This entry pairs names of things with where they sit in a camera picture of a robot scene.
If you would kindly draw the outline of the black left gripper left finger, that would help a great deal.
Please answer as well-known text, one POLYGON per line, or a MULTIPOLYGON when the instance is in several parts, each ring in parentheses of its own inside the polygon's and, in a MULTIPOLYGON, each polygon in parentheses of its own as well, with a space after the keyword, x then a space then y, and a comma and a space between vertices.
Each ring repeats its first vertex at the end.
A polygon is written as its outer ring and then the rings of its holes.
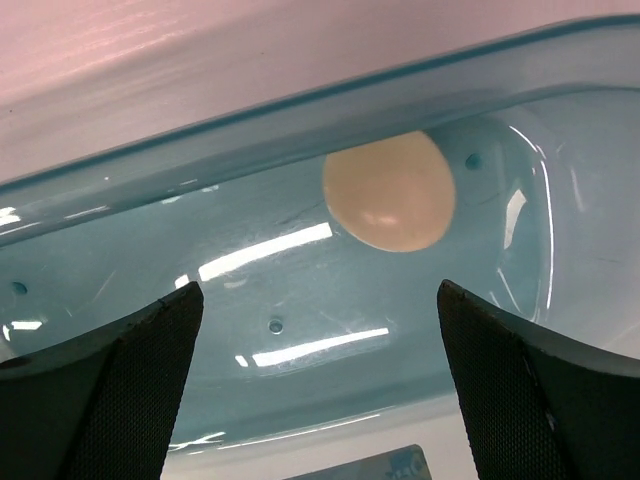
POLYGON ((4 479, 157 479, 204 310, 197 282, 1 364, 4 479))

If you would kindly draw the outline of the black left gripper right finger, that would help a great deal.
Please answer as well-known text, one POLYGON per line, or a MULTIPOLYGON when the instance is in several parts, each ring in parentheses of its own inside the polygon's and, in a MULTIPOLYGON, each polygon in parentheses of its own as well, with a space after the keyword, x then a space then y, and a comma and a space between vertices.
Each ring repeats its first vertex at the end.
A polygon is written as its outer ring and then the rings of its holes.
POLYGON ((639 362, 445 280, 441 336, 481 479, 636 479, 639 362))

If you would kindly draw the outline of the white garlic bulb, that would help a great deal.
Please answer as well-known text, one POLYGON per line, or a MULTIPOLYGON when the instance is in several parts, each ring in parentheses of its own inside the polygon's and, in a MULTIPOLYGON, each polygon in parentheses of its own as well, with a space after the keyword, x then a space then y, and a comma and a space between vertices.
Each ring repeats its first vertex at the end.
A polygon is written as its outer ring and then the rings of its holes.
POLYGON ((444 154, 414 131, 327 155, 323 193, 334 219, 359 241, 407 253, 449 229, 456 188, 444 154))

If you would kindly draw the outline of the teal plastic tray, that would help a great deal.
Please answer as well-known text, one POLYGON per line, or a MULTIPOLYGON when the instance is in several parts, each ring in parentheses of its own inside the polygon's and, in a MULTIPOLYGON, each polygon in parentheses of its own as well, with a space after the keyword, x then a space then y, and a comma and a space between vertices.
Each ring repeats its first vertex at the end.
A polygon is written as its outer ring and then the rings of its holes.
POLYGON ((197 282, 157 479, 477 479, 440 284, 639 362, 639 19, 576 21, 1 188, 1 364, 197 282), (420 131, 456 188, 407 253, 329 212, 328 154, 420 131))

